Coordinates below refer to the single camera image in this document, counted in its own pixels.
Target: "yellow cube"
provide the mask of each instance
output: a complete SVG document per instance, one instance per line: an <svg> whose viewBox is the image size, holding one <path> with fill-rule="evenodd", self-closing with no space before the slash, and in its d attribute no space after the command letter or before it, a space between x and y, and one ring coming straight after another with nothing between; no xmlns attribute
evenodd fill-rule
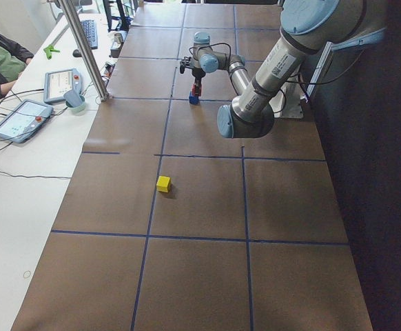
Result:
<svg viewBox="0 0 401 331"><path fill-rule="evenodd" d="M156 189L159 192L166 192L170 191L170 186L172 186L172 180L170 177L159 176L158 183L156 183Z"/></svg>

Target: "tablet device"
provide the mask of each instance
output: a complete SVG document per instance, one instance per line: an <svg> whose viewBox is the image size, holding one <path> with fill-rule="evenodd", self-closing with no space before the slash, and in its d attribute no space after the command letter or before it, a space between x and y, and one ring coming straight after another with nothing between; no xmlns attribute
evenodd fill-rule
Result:
<svg viewBox="0 0 401 331"><path fill-rule="evenodd" d="M53 109L46 103L24 100L0 122L0 138L23 143L49 119Z"/></svg>
<svg viewBox="0 0 401 331"><path fill-rule="evenodd" d="M47 72L44 79L44 102L56 103L64 101L67 91L81 93L81 75L75 68Z"/></svg>

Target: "white wall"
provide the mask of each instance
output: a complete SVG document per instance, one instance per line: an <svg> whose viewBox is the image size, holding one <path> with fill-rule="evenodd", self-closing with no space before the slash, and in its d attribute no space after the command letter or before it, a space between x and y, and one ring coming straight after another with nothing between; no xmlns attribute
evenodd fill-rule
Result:
<svg viewBox="0 0 401 331"><path fill-rule="evenodd" d="M36 52L55 27L45 0L0 0L0 33Z"/></svg>

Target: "computer keyboard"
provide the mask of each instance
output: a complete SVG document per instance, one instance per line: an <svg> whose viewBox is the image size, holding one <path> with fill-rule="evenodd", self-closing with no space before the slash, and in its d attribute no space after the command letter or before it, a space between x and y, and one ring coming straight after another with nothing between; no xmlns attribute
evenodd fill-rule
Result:
<svg viewBox="0 0 401 331"><path fill-rule="evenodd" d="M91 49L98 48L98 33L96 31L96 22L93 19L85 19L81 21L85 38Z"/></svg>

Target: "white desk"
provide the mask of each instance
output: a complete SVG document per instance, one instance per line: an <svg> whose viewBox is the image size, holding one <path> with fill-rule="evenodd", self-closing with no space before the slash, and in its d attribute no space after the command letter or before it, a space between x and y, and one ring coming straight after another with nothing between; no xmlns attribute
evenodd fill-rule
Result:
<svg viewBox="0 0 401 331"><path fill-rule="evenodd" d="M82 14L80 18L97 22L99 47L93 53L98 66L103 68L106 61L114 62L109 57L112 41L105 16ZM55 45L61 52L53 53L51 60L46 58L44 47L65 25L66 20L62 18L16 82L12 89L15 93L42 88L45 72L67 68L78 69L83 77L83 89L91 83L82 58L72 56L76 43L70 29ZM42 92L19 96L43 100ZM0 151L0 170L28 176L71 177L99 107L93 87L88 89L85 98L87 107L81 116L66 110L26 143L14 143ZM2 106L13 109L19 102L16 97L10 97ZM54 108L58 112L64 103ZM0 148L6 144L0 142ZM24 179L0 174L0 331L9 330L14 322L68 184L68 179Z"/></svg>

